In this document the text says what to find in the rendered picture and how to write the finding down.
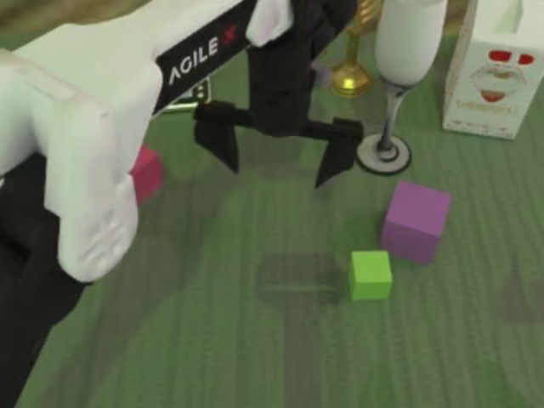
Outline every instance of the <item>green cube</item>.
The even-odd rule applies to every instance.
[[[349,268],[352,300],[387,299],[392,284],[387,251],[352,252]]]

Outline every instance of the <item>pink cube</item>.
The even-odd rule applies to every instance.
[[[380,247],[393,255],[429,264],[450,208],[448,193],[399,181],[389,204]]]
[[[158,191],[162,186],[162,162],[151,149],[142,146],[138,159],[130,171],[134,180],[138,204]]]

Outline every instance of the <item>silver base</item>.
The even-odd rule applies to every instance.
[[[411,151],[402,139],[392,137],[391,151],[380,152],[377,145],[380,133],[365,136],[357,148],[357,161],[366,171],[382,176],[392,176],[406,170],[411,163]]]

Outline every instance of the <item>gold trophy base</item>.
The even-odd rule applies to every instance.
[[[357,98],[372,85],[371,75],[359,64],[343,62],[332,69],[331,89],[338,96]]]

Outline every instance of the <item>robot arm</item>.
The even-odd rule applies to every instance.
[[[132,244],[138,213],[129,172],[152,117],[201,80],[198,73],[212,73],[249,42],[279,37],[292,23],[289,7],[290,0],[153,0],[115,20],[63,25],[12,54],[2,50],[0,174],[36,151],[47,157],[44,206],[60,219],[58,260],[67,274],[96,281]],[[240,26],[243,38],[229,41]],[[194,69],[199,64],[208,68]],[[184,81],[170,89],[165,68]]]

